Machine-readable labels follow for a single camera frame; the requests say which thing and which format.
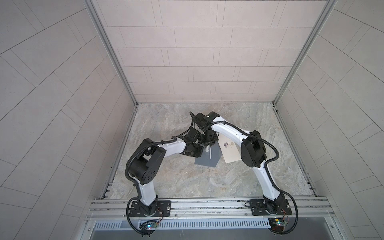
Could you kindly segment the cream envelope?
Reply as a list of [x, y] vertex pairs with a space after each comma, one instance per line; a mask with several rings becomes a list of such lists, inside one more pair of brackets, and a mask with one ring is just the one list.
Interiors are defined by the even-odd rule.
[[241, 155], [235, 142], [223, 134], [219, 135], [219, 146], [226, 164], [241, 160]]

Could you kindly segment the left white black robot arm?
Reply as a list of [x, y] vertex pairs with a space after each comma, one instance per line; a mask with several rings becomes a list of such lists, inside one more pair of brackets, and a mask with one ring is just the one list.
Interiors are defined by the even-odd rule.
[[202, 134], [196, 129], [190, 129], [184, 135], [173, 136], [166, 141], [142, 141], [128, 160], [125, 170], [126, 178], [136, 185], [142, 205], [149, 207], [157, 201], [153, 180], [164, 158], [176, 154], [200, 157], [203, 153], [201, 141]]

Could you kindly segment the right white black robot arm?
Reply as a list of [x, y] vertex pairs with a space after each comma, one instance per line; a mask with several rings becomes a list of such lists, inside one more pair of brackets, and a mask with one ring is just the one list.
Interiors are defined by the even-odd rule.
[[201, 113], [194, 115], [190, 112], [190, 115], [194, 123], [204, 133], [212, 130], [226, 136], [241, 148], [241, 160], [245, 165], [253, 169], [262, 187], [265, 209], [270, 214], [276, 214], [281, 209], [285, 197], [275, 184], [267, 164], [279, 158], [278, 150], [262, 139], [258, 131], [245, 131], [227, 122], [215, 112], [211, 112], [206, 116]]

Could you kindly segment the left circuit board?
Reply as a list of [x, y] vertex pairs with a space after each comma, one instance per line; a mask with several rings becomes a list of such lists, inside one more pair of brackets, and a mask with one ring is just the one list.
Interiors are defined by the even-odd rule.
[[155, 230], [158, 227], [158, 225], [159, 225], [159, 222], [157, 221], [153, 221], [153, 220], [146, 221], [140, 225], [140, 230], [152, 231], [152, 230]]

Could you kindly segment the circuit board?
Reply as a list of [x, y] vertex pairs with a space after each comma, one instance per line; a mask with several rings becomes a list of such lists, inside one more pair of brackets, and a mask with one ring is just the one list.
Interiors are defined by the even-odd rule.
[[270, 231], [275, 231], [280, 233], [280, 232], [283, 232], [286, 226], [288, 225], [288, 222], [284, 219], [273, 218], [268, 220], [271, 226]]
[[152, 230], [155, 230], [158, 227], [158, 225], [159, 225], [159, 222], [157, 221], [153, 221], [153, 220], [146, 221], [140, 225], [140, 230], [152, 231]]

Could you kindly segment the right circuit board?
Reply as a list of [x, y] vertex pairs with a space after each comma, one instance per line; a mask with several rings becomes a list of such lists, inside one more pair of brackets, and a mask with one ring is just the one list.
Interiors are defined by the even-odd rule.
[[284, 219], [273, 218], [268, 220], [271, 226], [270, 231], [275, 231], [280, 233], [280, 232], [283, 232], [286, 226], [288, 225], [288, 222]]

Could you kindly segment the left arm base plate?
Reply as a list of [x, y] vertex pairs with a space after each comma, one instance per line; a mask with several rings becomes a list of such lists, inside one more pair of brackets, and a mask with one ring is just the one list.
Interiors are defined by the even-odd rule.
[[146, 206], [141, 201], [133, 201], [129, 206], [129, 217], [169, 217], [171, 201], [155, 201]]

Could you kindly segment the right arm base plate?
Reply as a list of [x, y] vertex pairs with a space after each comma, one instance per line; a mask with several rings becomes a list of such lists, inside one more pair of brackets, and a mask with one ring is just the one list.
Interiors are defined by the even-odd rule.
[[292, 208], [287, 200], [278, 203], [266, 200], [249, 200], [246, 206], [251, 209], [253, 216], [289, 216], [293, 214]]

